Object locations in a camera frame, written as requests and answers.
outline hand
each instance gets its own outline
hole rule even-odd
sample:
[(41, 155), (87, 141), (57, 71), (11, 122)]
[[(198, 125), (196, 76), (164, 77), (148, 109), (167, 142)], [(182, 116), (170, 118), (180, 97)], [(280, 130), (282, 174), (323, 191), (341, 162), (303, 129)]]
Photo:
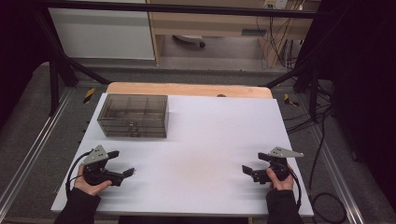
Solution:
[(278, 190), (293, 189), (293, 177), (291, 175), (288, 175), (285, 180), (280, 181), (271, 168), (268, 168), (266, 172), (272, 181), (271, 188)]
[(82, 176), (83, 172), (84, 165), (80, 165), (78, 167), (78, 177), (75, 181), (75, 188), (81, 189), (82, 191), (90, 194), (91, 196), (95, 196), (100, 191), (107, 189), (107, 187), (111, 185), (111, 180), (107, 180), (100, 185), (91, 186), (85, 181), (84, 177)]

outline white table top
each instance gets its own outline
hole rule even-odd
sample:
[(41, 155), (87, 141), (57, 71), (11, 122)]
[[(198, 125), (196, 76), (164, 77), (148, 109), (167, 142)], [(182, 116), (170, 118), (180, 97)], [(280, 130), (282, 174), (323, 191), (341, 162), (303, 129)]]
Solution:
[[(105, 137), (97, 117), (104, 93), (75, 159), (102, 145), (120, 155), (108, 161), (109, 171), (135, 174), (120, 187), (99, 195), (98, 213), (146, 216), (256, 217), (268, 214), (269, 184), (254, 183), (242, 165), (269, 166), (258, 159), (274, 147), (291, 149), (276, 100), (170, 95), (167, 138)], [(300, 215), (313, 216), (295, 159), (288, 159), (300, 179)], [(294, 185), (295, 197), (298, 197)], [(64, 188), (51, 210), (66, 203)]]

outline transparent storage box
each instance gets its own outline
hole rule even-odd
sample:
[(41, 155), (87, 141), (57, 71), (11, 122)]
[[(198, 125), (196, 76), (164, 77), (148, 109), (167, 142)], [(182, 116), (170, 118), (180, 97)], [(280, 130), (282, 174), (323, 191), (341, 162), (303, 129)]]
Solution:
[(167, 95), (109, 94), (98, 117), (106, 136), (166, 137)]

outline wooden desk edge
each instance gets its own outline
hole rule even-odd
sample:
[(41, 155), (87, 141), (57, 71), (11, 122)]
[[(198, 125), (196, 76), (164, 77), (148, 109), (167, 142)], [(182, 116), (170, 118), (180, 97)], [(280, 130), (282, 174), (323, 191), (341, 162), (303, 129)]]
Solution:
[(108, 85), (106, 93), (194, 96), (218, 96), (223, 94), (228, 97), (273, 99), (268, 88), (238, 85), (113, 82)]

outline person's arm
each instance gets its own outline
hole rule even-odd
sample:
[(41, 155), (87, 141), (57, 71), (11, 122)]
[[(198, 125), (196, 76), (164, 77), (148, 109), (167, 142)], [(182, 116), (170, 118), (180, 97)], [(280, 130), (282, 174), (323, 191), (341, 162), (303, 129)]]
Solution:
[(97, 193), (111, 185), (107, 180), (100, 185), (91, 186), (82, 177), (84, 166), (78, 167), (78, 178), (70, 191), (64, 210), (56, 217), (54, 224), (93, 224), (93, 215), (99, 205)]
[(289, 175), (285, 180), (277, 179), (276, 174), (268, 168), (273, 189), (267, 194), (268, 224), (300, 224), (304, 223), (298, 214), (293, 193), (293, 177)]

